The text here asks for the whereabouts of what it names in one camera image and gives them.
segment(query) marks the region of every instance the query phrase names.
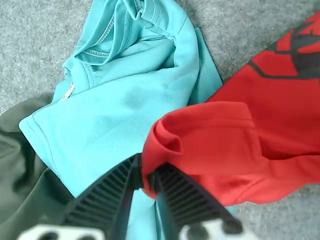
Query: clothing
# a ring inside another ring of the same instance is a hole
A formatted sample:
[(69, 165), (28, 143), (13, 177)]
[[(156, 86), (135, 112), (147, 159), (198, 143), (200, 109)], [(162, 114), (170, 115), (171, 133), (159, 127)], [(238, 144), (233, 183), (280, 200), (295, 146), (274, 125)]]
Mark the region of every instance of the clothing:
[(21, 102), (0, 116), (0, 239), (16, 240), (38, 223), (55, 223), (74, 199), (20, 131), (19, 122), (52, 94)]
[(147, 174), (170, 162), (225, 206), (278, 201), (320, 183), (320, 11), (261, 52), (206, 103), (157, 121)]
[[(19, 127), (74, 197), (141, 152), (164, 114), (205, 102), (221, 79), (174, 0), (94, 0), (52, 102)], [(154, 200), (133, 196), (127, 239), (156, 238)]]

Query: teal shirt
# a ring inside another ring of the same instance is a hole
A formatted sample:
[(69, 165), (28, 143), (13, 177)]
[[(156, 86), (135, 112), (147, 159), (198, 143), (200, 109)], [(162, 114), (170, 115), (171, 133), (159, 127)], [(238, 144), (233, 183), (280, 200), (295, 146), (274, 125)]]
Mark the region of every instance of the teal shirt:
[[(156, 120), (222, 85), (200, 30), (174, 0), (93, 0), (63, 67), (52, 102), (19, 127), (75, 197), (141, 152)], [(153, 204), (134, 193), (128, 240), (157, 239)]]

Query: gray carpet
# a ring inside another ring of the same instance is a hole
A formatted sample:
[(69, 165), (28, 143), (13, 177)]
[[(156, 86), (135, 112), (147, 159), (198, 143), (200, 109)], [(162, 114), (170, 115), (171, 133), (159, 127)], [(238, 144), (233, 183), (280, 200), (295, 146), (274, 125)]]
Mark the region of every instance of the gray carpet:
[[(320, 9), (320, 0), (178, 0), (224, 80)], [(62, 79), (91, 0), (0, 1), (0, 114), (52, 92)], [(263, 240), (320, 240), (320, 186), (282, 201), (242, 204), (236, 214)]]

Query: red shirt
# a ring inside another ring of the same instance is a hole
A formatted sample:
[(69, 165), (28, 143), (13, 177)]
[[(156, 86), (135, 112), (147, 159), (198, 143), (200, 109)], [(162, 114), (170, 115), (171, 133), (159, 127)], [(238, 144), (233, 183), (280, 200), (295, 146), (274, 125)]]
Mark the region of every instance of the red shirt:
[(147, 174), (170, 162), (225, 206), (320, 183), (320, 12), (254, 57), (206, 103), (157, 121)]

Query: olive green fabric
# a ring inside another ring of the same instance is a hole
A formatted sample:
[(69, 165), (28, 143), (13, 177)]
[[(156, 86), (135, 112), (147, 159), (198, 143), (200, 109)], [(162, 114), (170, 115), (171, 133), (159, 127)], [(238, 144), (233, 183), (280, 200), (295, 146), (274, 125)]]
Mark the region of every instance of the olive green fabric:
[(52, 94), (29, 99), (0, 116), (0, 240), (53, 223), (73, 199), (20, 131), (19, 122), (52, 101)]

